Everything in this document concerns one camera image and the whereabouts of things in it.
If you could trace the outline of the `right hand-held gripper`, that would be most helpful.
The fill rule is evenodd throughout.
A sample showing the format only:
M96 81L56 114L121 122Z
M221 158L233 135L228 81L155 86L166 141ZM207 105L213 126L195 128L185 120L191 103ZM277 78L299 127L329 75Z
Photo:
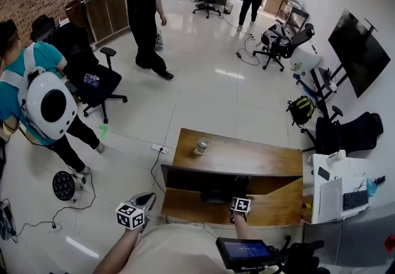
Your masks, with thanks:
M248 214L251 209L251 200L247 198L246 191L249 177L237 176L232 184L230 212Z

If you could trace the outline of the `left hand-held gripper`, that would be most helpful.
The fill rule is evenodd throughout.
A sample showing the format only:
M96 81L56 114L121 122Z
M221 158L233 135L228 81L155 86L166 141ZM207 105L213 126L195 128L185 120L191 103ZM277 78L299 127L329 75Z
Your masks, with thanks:
M139 193L126 202L121 202L115 210L117 223L126 230L139 230L140 233L146 228L148 215L156 201L153 192Z

